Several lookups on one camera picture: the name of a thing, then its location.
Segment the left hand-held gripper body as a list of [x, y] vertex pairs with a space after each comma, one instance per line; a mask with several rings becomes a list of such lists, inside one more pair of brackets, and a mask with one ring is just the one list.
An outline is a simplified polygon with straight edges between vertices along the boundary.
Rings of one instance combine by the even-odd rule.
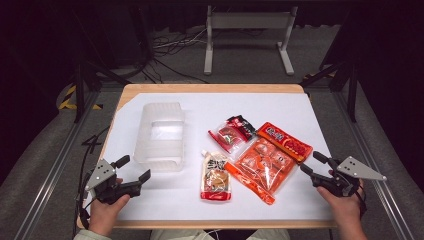
[[119, 184], [117, 182], [117, 168], [114, 169], [111, 166], [112, 163], [105, 159], [99, 160], [91, 171], [88, 182], [85, 184], [85, 190], [91, 194], [93, 199], [98, 199], [107, 204], [115, 203], [124, 195], [139, 196], [142, 187], [139, 180]]

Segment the small red black packet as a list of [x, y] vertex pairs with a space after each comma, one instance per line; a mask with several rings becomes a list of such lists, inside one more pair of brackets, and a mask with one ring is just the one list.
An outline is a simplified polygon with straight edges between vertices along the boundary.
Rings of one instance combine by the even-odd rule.
[[216, 130], [209, 130], [210, 137], [227, 153], [235, 153], [255, 135], [256, 128], [242, 115], [232, 116]]

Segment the white table mat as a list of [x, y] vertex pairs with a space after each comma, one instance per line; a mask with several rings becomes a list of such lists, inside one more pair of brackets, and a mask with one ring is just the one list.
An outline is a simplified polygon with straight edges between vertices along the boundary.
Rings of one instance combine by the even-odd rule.
[[232, 198], [227, 202], [200, 198], [203, 150], [219, 146], [208, 132], [231, 116], [241, 115], [258, 128], [270, 122], [313, 149], [329, 153], [321, 128], [306, 94], [293, 93], [146, 93], [126, 103], [114, 117], [103, 158], [109, 162], [132, 156], [142, 109], [149, 103], [178, 102], [185, 113], [185, 159], [182, 169], [153, 173], [141, 195], [129, 201], [120, 221], [189, 220], [330, 220], [329, 205], [311, 180], [295, 169], [275, 193], [272, 205], [233, 179]]

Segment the small red-white snack packet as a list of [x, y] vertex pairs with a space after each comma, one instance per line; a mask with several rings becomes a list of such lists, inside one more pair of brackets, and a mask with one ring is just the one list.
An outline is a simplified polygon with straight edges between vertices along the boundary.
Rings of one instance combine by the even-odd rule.
[[225, 169], [227, 157], [218, 152], [202, 151], [202, 180], [200, 198], [208, 201], [231, 199], [230, 174]]

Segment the white metal stand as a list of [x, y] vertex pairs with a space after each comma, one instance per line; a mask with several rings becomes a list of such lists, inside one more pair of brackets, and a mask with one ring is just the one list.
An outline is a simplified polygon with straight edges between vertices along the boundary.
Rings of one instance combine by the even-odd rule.
[[276, 43], [285, 72], [294, 75], [294, 68], [287, 52], [287, 46], [297, 16], [297, 7], [283, 12], [215, 12], [209, 5], [206, 17], [207, 42], [204, 60], [204, 74], [212, 74], [213, 30], [214, 29], [283, 29], [282, 41]]

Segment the person's right hand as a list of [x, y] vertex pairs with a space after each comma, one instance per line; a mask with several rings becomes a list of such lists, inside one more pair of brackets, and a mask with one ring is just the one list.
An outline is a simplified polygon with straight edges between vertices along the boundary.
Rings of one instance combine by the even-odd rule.
[[318, 193], [330, 205], [333, 217], [339, 228], [360, 227], [360, 202], [356, 196], [336, 197], [324, 187]]

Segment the aluminium rail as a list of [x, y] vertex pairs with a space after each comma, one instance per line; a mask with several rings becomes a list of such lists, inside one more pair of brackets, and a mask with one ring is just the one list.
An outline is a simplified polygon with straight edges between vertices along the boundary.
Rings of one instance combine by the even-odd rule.
[[98, 95], [98, 92], [87, 94], [87, 100], [83, 103], [82, 112], [76, 115], [77, 121], [72, 122], [71, 129], [13, 240], [29, 240], [57, 185], [66, 166], [72, 146], [89, 116]]
[[[360, 149], [361, 157], [364, 162], [376, 171], [381, 171], [381, 168], [376, 162], [376, 158], [371, 152], [371, 148], [367, 145], [365, 135], [363, 134], [358, 122], [354, 122], [347, 110], [347, 102], [343, 97], [342, 93], [335, 93], [334, 99], [342, 112], [344, 121], [349, 126], [349, 130], [355, 139], [357, 146]], [[388, 181], [378, 182], [373, 180], [372, 184], [379, 197], [379, 200], [386, 212], [387, 217], [390, 220], [392, 227], [396, 233], [398, 240], [416, 240], [411, 229], [409, 228], [403, 213], [401, 212], [400, 205], [396, 202], [393, 191], [388, 185]]]

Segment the large orange snack packet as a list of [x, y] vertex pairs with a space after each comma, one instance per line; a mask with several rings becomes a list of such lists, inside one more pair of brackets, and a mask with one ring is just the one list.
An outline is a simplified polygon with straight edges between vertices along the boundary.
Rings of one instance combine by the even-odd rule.
[[266, 122], [258, 129], [250, 146], [224, 168], [263, 202], [272, 205], [274, 193], [312, 150], [309, 144]]

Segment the person's left hand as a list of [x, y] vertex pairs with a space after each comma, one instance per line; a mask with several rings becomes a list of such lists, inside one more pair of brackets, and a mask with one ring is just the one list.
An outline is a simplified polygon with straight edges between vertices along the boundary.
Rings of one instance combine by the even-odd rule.
[[115, 226], [118, 214], [127, 205], [129, 200], [129, 195], [120, 197], [112, 205], [94, 200], [90, 207], [89, 230], [108, 237]]

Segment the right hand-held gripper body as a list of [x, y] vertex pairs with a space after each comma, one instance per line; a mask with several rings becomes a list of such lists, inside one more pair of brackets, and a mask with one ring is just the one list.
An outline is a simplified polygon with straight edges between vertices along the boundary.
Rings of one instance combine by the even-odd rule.
[[330, 177], [313, 172], [314, 187], [324, 187], [336, 197], [350, 197], [360, 186], [360, 179], [386, 181], [387, 177], [375, 171], [352, 156], [343, 161], [329, 158], [326, 163], [332, 169]]

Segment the clear plastic storage box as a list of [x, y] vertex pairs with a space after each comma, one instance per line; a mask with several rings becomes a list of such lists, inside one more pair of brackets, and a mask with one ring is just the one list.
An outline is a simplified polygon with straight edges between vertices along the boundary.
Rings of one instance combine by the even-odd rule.
[[143, 107], [133, 158], [154, 172], [180, 171], [184, 163], [185, 113], [178, 102]]

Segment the black tripod stand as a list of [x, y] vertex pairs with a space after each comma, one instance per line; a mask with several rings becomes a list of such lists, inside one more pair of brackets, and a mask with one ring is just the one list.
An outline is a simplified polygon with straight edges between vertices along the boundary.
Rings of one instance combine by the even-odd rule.
[[128, 85], [129, 81], [118, 76], [112, 71], [93, 63], [87, 58], [80, 20], [73, 9], [70, 9], [70, 20], [74, 25], [73, 29], [68, 30], [68, 34], [72, 45], [73, 61], [75, 63], [74, 83], [76, 86], [77, 107], [75, 123], [79, 123], [82, 121], [86, 110], [90, 109], [90, 106], [85, 100], [84, 86], [87, 86], [90, 91], [94, 92], [99, 92], [102, 87], [101, 79], [97, 75], [98, 72], [122, 86]]
[[328, 87], [331, 92], [341, 92], [345, 85], [348, 85], [347, 113], [352, 122], [356, 122], [357, 71], [355, 58], [357, 56], [358, 36], [355, 31], [359, 27], [358, 10], [352, 8], [322, 60], [319, 71], [314, 75], [306, 75], [300, 83], [305, 88], [334, 73]]

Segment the yellow black hazard tape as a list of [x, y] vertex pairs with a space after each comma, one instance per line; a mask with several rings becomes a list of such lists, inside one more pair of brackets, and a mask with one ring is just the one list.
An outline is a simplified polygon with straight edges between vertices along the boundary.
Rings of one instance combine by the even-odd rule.
[[76, 93], [76, 89], [77, 87], [75, 84], [71, 84], [68, 87], [68, 89], [65, 91], [62, 101], [58, 104], [59, 109], [77, 109], [77, 104], [71, 102], [73, 95]]

